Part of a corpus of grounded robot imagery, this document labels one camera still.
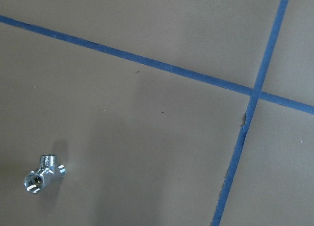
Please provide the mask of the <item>chrome tee pipe fitting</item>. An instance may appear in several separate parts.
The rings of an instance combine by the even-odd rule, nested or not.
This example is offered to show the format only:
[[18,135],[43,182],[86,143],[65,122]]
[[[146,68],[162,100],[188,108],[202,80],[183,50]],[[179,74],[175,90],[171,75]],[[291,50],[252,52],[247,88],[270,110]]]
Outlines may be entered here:
[[24,187],[31,194],[39,194],[46,187],[66,175],[66,167],[59,164],[57,155],[44,154],[40,157],[39,168],[28,173],[24,178]]

